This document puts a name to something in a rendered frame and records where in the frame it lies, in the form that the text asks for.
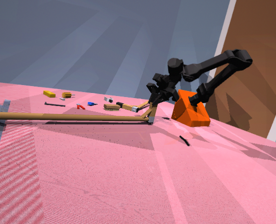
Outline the yellow rectangular block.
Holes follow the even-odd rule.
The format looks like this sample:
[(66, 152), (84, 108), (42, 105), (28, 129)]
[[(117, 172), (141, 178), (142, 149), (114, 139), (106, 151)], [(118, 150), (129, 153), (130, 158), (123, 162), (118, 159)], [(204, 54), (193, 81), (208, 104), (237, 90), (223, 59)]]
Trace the yellow rectangular block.
[(56, 94), (53, 93), (53, 92), (50, 92), (50, 91), (45, 91), (43, 92), (44, 95), (47, 95), (48, 97), (50, 98), (55, 98), (56, 97)]

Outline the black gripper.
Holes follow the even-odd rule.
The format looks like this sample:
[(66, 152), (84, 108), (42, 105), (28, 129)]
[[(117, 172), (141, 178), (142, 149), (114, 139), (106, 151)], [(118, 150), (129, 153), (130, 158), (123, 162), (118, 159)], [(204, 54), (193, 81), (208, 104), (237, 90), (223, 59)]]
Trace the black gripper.
[(157, 105), (159, 103), (169, 101), (169, 98), (172, 96), (172, 100), (177, 102), (180, 98), (177, 90), (175, 89), (176, 87), (176, 81), (173, 78), (169, 78), (170, 83), (169, 85), (165, 88), (164, 85), (158, 84), (159, 87), (157, 87), (154, 83), (148, 83), (146, 86), (148, 87), (149, 91), (151, 92), (150, 99), (148, 103), (150, 104), (151, 98), (152, 98), (152, 93), (157, 93), (159, 96), (155, 99), (155, 101), (152, 103), (152, 105)]

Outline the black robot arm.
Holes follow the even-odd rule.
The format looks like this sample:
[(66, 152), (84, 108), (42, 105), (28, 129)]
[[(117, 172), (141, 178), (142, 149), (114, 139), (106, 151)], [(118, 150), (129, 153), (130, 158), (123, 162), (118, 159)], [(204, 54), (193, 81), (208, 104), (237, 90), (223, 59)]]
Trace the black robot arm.
[(203, 73), (215, 69), (221, 65), (228, 64), (217, 76), (209, 83), (202, 83), (196, 89), (197, 93), (188, 96), (190, 105), (197, 107), (197, 104), (206, 103), (213, 95), (214, 89), (221, 85), (226, 79), (237, 71), (242, 71), (252, 64), (253, 60), (246, 50), (234, 49), (226, 50), (224, 53), (211, 59), (205, 60), (199, 64), (183, 64), (183, 60), (172, 58), (168, 61), (168, 72), (170, 75), (156, 73), (153, 77), (158, 84), (166, 88), (170, 83), (170, 77), (176, 81), (181, 81), (182, 76), (186, 82), (192, 82), (198, 79)]

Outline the red-handled pliers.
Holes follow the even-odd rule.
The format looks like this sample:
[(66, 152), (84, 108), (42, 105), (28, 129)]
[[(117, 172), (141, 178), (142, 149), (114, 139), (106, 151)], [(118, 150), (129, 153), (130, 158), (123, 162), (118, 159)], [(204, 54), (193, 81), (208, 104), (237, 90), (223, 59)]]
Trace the red-handled pliers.
[(77, 109), (80, 109), (80, 107), (85, 110), (85, 108), (80, 103), (77, 103)]

